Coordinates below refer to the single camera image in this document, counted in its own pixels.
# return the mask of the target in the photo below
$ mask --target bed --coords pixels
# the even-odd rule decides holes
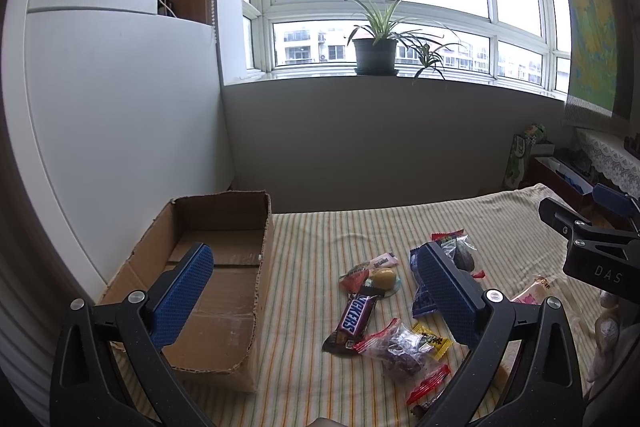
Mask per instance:
[[[255,395],[186,383],[191,396],[218,427],[304,427],[327,417],[350,427],[414,425],[404,401],[413,386],[394,384],[377,361],[340,359],[321,350],[335,328],[346,296],[338,276],[356,263],[385,251],[400,259],[401,290],[375,309],[369,331],[381,330],[393,317],[410,325],[416,285],[408,252],[433,232],[464,228],[478,248],[482,286],[512,298],[536,276],[546,277],[556,295],[571,307],[572,331],[583,386],[593,357],[594,320],[600,310],[598,291],[562,273],[566,241],[538,219],[538,203],[555,194],[544,185],[501,192],[471,200],[446,201],[376,210],[276,214],[273,276],[262,336],[259,391]],[[450,337],[439,314],[428,326]],[[446,361],[452,372],[466,347],[455,344]],[[135,385],[124,359],[118,363],[139,409],[154,416]],[[498,391],[489,390],[476,415],[490,412]]]

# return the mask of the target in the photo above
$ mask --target potted plant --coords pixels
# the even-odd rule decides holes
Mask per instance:
[[[444,68],[444,60],[439,51],[447,46],[459,46],[458,42],[448,42],[447,44],[440,44],[438,41],[430,39],[428,34],[412,34],[403,38],[402,43],[411,48],[418,55],[421,68],[414,74],[414,78],[418,78],[422,72],[428,68],[436,71],[443,80],[444,75],[439,68]]]
[[[399,23],[406,20],[405,18],[391,20],[401,0],[393,1],[384,11],[375,6],[371,0],[365,0],[366,4],[361,0],[347,1],[359,4],[369,22],[369,24],[356,25],[347,40],[347,45],[349,45],[353,39],[353,45],[356,49],[356,73],[375,75],[398,73],[395,69],[397,41],[416,32],[415,30],[394,31]],[[366,31],[371,37],[354,39],[353,37],[358,30]]]

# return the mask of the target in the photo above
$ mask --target gray flower pot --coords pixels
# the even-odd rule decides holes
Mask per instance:
[[[354,39],[356,48],[357,74],[383,75],[398,73],[396,63],[396,41],[385,39],[373,43],[374,39]]]

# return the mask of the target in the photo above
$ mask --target spider plant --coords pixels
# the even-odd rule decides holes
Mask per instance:
[[[399,41],[404,36],[411,36],[417,33],[416,30],[409,30],[404,32],[394,31],[394,28],[396,28],[396,26],[408,20],[406,17],[391,20],[391,17],[396,11],[396,8],[398,7],[398,4],[400,4],[401,0],[393,1],[393,3],[387,6],[384,11],[382,11],[375,4],[373,4],[371,0],[364,0],[364,2],[361,0],[347,0],[347,1],[353,1],[354,3],[357,3],[364,10],[364,15],[367,18],[367,21],[369,22],[369,24],[355,25],[353,31],[349,35],[349,38],[347,40],[347,45],[350,44],[351,39],[353,39],[353,36],[360,29],[363,29],[373,37],[374,39],[373,45],[376,45],[378,42],[384,39],[392,39],[395,41]]]
[[[440,44],[440,42],[430,39],[429,34],[413,34],[401,39],[402,44],[411,48],[418,55],[418,60],[422,67],[414,74],[414,78],[418,78],[420,74],[429,68],[436,71],[443,80],[444,75],[439,68],[444,68],[444,59],[440,54],[442,48],[447,46],[459,46],[459,42],[448,42],[447,44]]]

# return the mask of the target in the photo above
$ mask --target blue snack package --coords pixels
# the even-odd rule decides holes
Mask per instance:
[[[433,302],[433,299],[429,295],[429,291],[424,285],[420,274],[418,273],[418,256],[421,255],[421,253],[424,254],[424,250],[426,249],[425,245],[426,243],[421,245],[421,247],[410,250],[409,252],[411,271],[414,274],[415,282],[418,285],[418,290],[415,293],[414,305],[412,306],[412,315],[414,316],[414,319],[433,313],[438,309],[435,302]]]

